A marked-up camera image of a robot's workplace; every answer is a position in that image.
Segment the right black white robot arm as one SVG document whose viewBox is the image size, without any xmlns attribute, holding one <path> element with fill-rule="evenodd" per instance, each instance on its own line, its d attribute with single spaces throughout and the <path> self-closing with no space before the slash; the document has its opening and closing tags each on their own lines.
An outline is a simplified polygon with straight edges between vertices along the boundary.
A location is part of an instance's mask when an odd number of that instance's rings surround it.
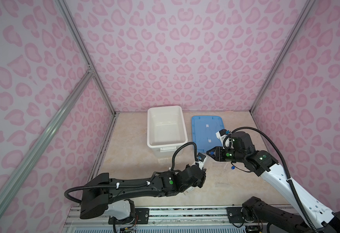
<svg viewBox="0 0 340 233">
<path fill-rule="evenodd" d="M 266 221 L 268 226 L 274 225 L 288 233 L 340 233 L 340 212 L 322 204 L 294 180 L 285 161 L 278 162 L 269 152 L 255 149 L 244 129 L 218 131 L 216 137 L 222 145 L 208 150 L 207 155 L 217 162 L 242 163 L 248 172 L 275 188 L 298 214 L 251 197 L 242 204 L 243 219 Z"/>
</svg>

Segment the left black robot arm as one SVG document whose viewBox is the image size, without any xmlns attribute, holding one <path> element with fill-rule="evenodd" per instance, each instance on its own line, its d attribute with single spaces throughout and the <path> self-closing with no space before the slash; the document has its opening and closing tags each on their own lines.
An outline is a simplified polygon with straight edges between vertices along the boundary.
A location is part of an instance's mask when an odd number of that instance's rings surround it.
<svg viewBox="0 0 340 233">
<path fill-rule="evenodd" d="M 84 186 L 81 200 L 81 219 L 101 216 L 108 205 L 139 197 L 171 197 L 190 187 L 202 188 L 206 169 L 187 165 L 183 171 L 165 171 L 150 178 L 120 180 L 102 173 Z"/>
</svg>

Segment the white plastic storage bin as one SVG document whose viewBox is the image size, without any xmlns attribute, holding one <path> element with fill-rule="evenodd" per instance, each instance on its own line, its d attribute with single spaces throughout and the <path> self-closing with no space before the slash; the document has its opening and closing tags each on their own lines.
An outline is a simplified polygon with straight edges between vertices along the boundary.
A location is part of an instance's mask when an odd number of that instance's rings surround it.
<svg viewBox="0 0 340 233">
<path fill-rule="evenodd" d="M 187 130 L 180 106 L 148 109 L 147 146 L 156 158 L 171 158 L 173 153 L 187 142 Z"/>
</svg>

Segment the clear test tube rack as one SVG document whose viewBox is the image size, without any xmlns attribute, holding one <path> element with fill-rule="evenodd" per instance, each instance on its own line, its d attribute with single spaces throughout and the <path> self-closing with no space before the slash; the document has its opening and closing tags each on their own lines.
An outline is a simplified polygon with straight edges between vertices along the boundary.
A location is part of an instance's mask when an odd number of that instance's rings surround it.
<svg viewBox="0 0 340 233">
<path fill-rule="evenodd" d="M 232 170 L 233 165 L 230 163 L 214 162 L 213 168 L 213 186 L 215 188 L 226 188 L 231 185 L 233 176 L 237 174 L 237 170 Z"/>
</svg>

